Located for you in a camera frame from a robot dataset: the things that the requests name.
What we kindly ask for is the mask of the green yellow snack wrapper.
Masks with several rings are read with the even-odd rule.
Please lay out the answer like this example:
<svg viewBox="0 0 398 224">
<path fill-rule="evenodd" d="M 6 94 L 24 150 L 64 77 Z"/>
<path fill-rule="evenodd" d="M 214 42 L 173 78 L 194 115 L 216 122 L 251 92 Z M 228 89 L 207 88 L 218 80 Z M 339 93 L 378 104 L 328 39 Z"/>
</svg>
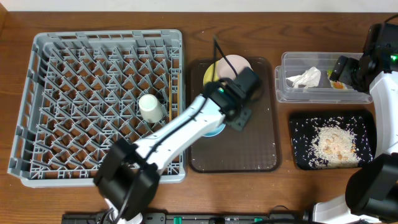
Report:
<svg viewBox="0 0 398 224">
<path fill-rule="evenodd" d="M 328 78 L 331 77 L 331 74 L 332 74 L 332 70 L 327 70 Z M 331 81 L 331 80 L 329 80 L 329 82 L 330 82 L 330 85 L 331 85 L 331 87 L 333 89 L 336 89 L 336 90 L 347 90 L 348 89 L 344 83 L 334 82 L 334 81 Z"/>
</svg>

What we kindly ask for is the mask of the yellow plate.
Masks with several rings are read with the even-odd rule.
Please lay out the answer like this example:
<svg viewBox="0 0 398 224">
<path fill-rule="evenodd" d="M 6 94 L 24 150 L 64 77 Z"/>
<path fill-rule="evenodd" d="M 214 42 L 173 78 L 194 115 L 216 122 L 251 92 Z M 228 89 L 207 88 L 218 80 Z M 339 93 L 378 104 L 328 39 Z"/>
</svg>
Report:
<svg viewBox="0 0 398 224">
<path fill-rule="evenodd" d="M 217 66 L 218 62 L 211 64 L 207 69 L 203 77 L 203 85 L 206 85 L 208 82 L 216 82 L 219 80 L 218 74 L 214 69 L 214 66 Z"/>
</svg>

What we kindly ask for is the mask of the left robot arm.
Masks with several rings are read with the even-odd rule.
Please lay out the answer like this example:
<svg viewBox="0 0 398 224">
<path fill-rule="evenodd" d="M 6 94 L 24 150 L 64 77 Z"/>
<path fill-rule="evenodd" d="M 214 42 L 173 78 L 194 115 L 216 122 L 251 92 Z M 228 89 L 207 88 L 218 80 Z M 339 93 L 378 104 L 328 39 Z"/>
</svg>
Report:
<svg viewBox="0 0 398 224">
<path fill-rule="evenodd" d="M 247 104 L 261 80 L 249 67 L 234 80 L 208 82 L 204 92 L 163 128 L 133 143 L 117 140 L 94 178 L 109 205 L 111 223 L 140 223 L 165 168 L 195 141 L 222 124 L 242 131 L 251 111 Z"/>
</svg>

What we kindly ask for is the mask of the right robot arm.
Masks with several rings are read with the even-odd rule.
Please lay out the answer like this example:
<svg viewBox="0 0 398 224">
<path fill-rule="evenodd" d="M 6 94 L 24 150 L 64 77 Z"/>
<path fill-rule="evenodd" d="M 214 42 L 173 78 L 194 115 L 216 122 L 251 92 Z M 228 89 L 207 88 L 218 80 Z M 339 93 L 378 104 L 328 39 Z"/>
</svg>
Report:
<svg viewBox="0 0 398 224">
<path fill-rule="evenodd" d="M 397 25 L 373 24 L 363 55 L 340 56 L 330 80 L 371 95 L 376 112 L 375 158 L 354 173 L 345 194 L 315 204 L 311 223 L 397 221 Z"/>
</svg>

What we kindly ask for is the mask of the wooden chopstick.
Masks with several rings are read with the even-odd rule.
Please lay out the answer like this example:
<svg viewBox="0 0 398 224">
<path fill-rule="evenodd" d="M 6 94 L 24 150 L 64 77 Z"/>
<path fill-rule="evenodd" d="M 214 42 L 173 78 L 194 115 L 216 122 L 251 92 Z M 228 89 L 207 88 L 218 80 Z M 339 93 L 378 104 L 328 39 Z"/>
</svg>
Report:
<svg viewBox="0 0 398 224">
<path fill-rule="evenodd" d="M 180 114 L 180 72 L 177 73 L 177 116 Z"/>
<path fill-rule="evenodd" d="M 169 121 L 172 120 L 172 75 L 169 75 Z"/>
</svg>

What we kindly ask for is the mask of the cream white cup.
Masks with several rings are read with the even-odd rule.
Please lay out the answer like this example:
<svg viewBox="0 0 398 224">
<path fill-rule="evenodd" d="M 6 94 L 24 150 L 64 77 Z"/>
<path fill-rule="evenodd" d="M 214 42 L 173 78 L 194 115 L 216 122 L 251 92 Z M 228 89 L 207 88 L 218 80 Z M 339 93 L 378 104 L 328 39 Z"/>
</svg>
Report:
<svg viewBox="0 0 398 224">
<path fill-rule="evenodd" d="M 142 118 L 149 123 L 156 123 L 163 117 L 160 101 L 151 94 L 145 94 L 139 99 L 139 110 Z"/>
</svg>

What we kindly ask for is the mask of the white tissue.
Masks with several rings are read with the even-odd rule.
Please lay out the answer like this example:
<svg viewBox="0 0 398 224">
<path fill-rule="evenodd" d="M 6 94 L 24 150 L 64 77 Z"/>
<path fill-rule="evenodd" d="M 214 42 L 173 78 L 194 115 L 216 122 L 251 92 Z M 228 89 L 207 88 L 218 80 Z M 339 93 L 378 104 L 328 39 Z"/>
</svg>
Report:
<svg viewBox="0 0 398 224">
<path fill-rule="evenodd" d="M 321 71 L 316 67 L 311 67 L 301 75 L 288 77 L 287 80 L 292 82 L 294 88 L 312 88 L 319 85 Z"/>
</svg>

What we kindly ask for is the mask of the pink bowl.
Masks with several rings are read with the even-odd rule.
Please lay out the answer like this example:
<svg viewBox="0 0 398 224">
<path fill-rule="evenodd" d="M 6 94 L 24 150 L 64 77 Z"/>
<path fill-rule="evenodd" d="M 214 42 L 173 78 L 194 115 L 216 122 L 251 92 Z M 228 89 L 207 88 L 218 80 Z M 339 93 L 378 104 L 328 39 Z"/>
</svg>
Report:
<svg viewBox="0 0 398 224">
<path fill-rule="evenodd" d="M 237 74 L 242 72 L 243 69 L 246 67 L 252 68 L 250 63 L 240 55 L 227 55 L 226 58 L 228 59 L 230 64 L 234 67 Z M 236 74 L 233 72 L 233 69 L 229 66 L 229 64 L 224 58 L 218 61 L 218 65 L 216 66 L 216 71 L 219 78 L 230 78 L 232 80 L 236 78 Z"/>
</svg>

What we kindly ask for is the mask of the light blue bowl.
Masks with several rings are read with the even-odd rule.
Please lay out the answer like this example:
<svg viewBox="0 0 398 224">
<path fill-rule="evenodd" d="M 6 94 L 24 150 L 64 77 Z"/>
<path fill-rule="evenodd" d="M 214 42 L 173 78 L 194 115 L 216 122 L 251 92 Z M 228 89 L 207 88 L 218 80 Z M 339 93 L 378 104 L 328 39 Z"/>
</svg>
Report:
<svg viewBox="0 0 398 224">
<path fill-rule="evenodd" d="M 216 136 L 224 130 L 225 126 L 226 125 L 224 123 L 222 123 L 216 129 L 204 134 L 203 137 L 210 138 L 210 137 Z"/>
</svg>

